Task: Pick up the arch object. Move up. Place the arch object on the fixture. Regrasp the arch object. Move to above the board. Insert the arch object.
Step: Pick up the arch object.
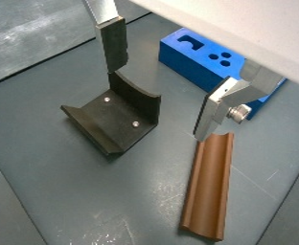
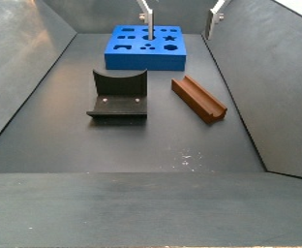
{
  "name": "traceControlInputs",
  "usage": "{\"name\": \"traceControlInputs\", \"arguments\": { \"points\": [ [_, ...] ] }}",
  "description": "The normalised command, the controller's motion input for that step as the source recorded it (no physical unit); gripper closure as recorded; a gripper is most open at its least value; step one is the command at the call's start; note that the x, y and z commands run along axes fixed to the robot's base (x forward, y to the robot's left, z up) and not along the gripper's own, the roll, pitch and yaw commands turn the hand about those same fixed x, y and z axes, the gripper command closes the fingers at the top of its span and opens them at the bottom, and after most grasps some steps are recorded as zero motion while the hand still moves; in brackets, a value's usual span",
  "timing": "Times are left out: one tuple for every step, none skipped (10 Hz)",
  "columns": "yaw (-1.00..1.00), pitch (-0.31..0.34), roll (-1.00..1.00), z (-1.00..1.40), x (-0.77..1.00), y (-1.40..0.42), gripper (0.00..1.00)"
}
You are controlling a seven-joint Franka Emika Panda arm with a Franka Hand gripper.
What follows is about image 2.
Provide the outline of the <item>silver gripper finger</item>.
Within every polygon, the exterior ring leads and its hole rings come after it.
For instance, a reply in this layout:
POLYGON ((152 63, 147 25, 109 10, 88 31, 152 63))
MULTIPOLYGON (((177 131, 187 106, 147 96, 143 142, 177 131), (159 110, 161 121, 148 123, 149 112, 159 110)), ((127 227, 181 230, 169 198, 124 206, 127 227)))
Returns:
POLYGON ((209 9, 209 16, 207 20, 207 25, 205 25, 205 39, 209 40, 212 38, 212 33, 215 29, 215 25, 219 23, 221 16, 223 16, 223 9, 224 5, 227 3, 227 0, 219 0, 215 7, 209 9))
POLYGON ((140 20, 149 27, 149 40, 153 40, 153 10, 149 7, 147 0, 137 0, 143 12, 140 13, 140 20))

